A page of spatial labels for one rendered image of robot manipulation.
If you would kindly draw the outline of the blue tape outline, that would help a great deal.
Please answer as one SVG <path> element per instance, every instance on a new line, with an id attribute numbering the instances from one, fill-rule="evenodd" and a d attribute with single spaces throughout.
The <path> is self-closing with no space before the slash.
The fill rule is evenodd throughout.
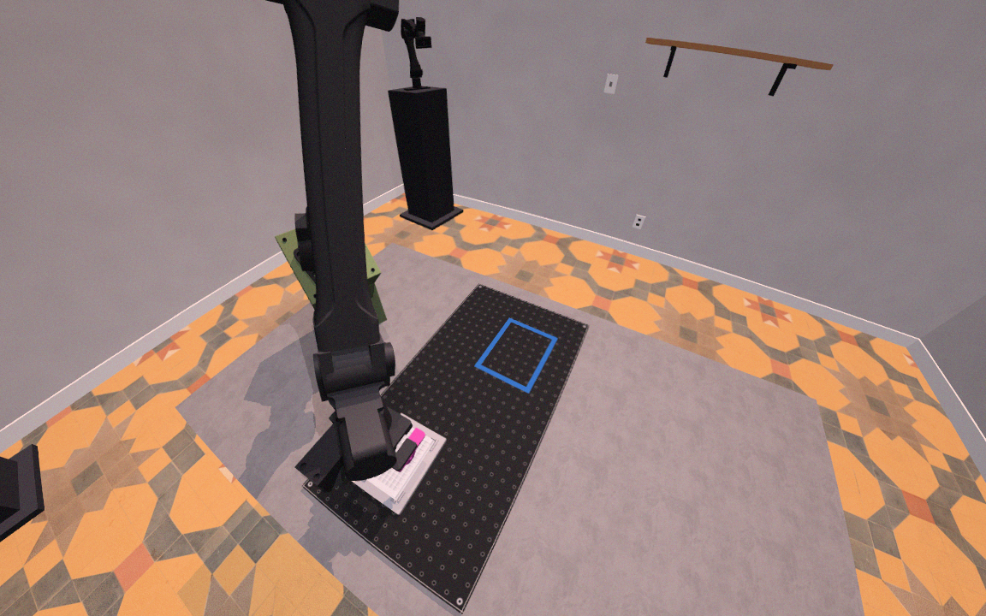
<path id="1" fill-rule="evenodd" d="M 488 356 L 488 354 L 490 353 L 490 350 L 492 350 L 492 348 L 496 345 L 498 339 L 501 338 L 501 336 L 503 335 L 504 331 L 505 330 L 508 330 L 508 326 L 509 326 L 510 323 L 515 323 L 515 324 L 517 324 L 517 326 L 521 326 L 523 328 L 526 328 L 527 330 L 531 330 L 531 331 L 533 331 L 535 333 L 539 333 L 540 335 L 545 336 L 545 338 L 550 338 L 552 340 L 550 342 L 550 346 L 548 346 L 547 350 L 545 350 L 545 354 L 543 355 L 543 359 L 540 360 L 540 363 L 538 364 L 538 367 L 536 368 L 535 373 L 533 373 L 532 378 L 531 378 L 531 381 L 527 383 L 527 386 L 523 386 L 523 385 L 521 385 L 521 383 L 517 383 L 516 381 L 510 381 L 510 379 L 507 378 L 506 376 L 501 375 L 501 374 L 498 374 L 495 371 L 490 370 L 490 368 L 486 368 L 486 367 L 482 366 L 483 360 L 485 360 L 486 356 Z M 506 323 L 504 324 L 502 330 L 498 331 L 498 333 L 496 335 L 496 338 L 490 343 L 490 345 L 488 346 L 488 348 L 486 348 L 485 352 L 483 353 L 483 355 L 481 356 L 481 358 L 478 360 L 478 362 L 474 366 L 476 366 L 477 368 L 480 368 L 480 370 L 482 370 L 482 371 L 485 371 L 485 373 L 489 373 L 492 376 L 496 376 L 498 379 L 501 379 L 501 381 L 510 383 L 510 385 L 513 385 L 516 388 L 519 388 L 519 389 L 521 389 L 523 391 L 526 391 L 526 393 L 530 393 L 531 392 L 531 389 L 532 389 L 532 386 L 533 386 L 533 383 L 535 383 L 535 381 L 537 380 L 540 371 L 543 369 L 543 366 L 545 364 L 545 360 L 547 360 L 548 356 L 550 355 L 550 352 L 551 352 L 553 346 L 555 345 L 556 341 L 558 341 L 558 338 L 555 338 L 554 336 L 549 335 L 549 333 L 544 333 L 543 331 L 536 330 L 535 328 L 533 328 L 531 326 L 526 326 L 525 324 L 520 323 L 520 321 L 516 321 L 516 320 L 513 320 L 512 318 L 509 318 L 506 321 Z"/>

